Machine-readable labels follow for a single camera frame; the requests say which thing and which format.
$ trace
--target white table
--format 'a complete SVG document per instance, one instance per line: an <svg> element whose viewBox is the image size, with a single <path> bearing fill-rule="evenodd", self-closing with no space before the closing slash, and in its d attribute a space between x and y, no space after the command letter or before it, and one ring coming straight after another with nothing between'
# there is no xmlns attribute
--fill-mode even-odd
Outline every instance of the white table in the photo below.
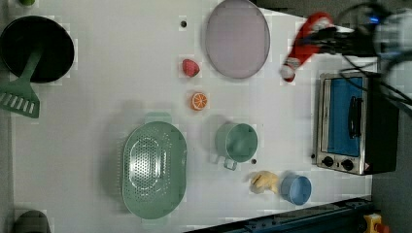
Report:
<svg viewBox="0 0 412 233"><path fill-rule="evenodd" d="M153 232L182 232L370 195L371 177L317 168L314 142L315 82L341 68L338 56L318 55L286 84L278 74L302 18L263 11L271 51L263 69L235 82L209 63L202 41L205 22L219 1L37 0L26 9L9 0L9 19L48 16L70 31L76 63L56 83L33 85L41 99L39 119L12 115L17 215L47 214L52 231L145 232L120 196L120 156L126 137L144 114L164 111L188 143L187 191L179 207ZM180 27L181 20L188 27ZM201 73L184 77L179 63L199 62ZM194 113L194 90L209 95L208 109ZM251 124L259 147L236 171L215 162L214 133L227 120ZM313 185L297 207L270 192L249 190L253 172L283 176L295 171Z"/></svg>

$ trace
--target toaster oven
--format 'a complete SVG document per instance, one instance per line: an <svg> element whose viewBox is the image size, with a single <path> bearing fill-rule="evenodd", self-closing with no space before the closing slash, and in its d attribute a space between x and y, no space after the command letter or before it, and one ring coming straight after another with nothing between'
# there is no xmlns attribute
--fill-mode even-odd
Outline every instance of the toaster oven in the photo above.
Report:
<svg viewBox="0 0 412 233"><path fill-rule="evenodd" d="M381 95L378 79L346 73L322 74L316 162L319 167L356 175L396 167L398 108Z"/></svg>

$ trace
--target oven knob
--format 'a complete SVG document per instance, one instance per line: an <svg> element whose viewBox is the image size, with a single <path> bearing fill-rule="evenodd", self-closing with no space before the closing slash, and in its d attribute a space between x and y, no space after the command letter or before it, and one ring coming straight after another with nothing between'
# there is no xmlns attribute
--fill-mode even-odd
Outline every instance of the oven knob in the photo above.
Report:
<svg viewBox="0 0 412 233"><path fill-rule="evenodd" d="M340 164L342 164L343 168L346 171L351 171L352 169L354 169L354 163L349 159L346 159L345 161L341 162Z"/></svg>
<svg viewBox="0 0 412 233"><path fill-rule="evenodd" d="M326 167L331 167L333 165L333 158L327 156L322 160Z"/></svg>

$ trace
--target oven window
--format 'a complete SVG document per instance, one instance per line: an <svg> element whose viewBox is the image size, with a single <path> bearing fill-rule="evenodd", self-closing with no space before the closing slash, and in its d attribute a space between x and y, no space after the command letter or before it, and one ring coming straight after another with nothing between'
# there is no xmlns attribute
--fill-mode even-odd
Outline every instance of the oven window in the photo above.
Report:
<svg viewBox="0 0 412 233"><path fill-rule="evenodd" d="M362 86L362 78L351 78ZM344 79L335 79L330 84L330 110L327 152L358 157L360 138L351 138L348 127L352 97L362 98L362 90Z"/></svg>

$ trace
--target green mug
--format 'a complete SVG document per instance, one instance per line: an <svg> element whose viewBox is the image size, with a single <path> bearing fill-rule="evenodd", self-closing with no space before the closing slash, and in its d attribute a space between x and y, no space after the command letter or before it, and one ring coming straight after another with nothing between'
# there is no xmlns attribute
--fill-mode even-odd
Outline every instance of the green mug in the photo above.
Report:
<svg viewBox="0 0 412 233"><path fill-rule="evenodd" d="M216 134L216 148L224 156L224 168L236 170L237 163L251 159L258 149L258 135L255 129L245 123L227 123Z"/></svg>

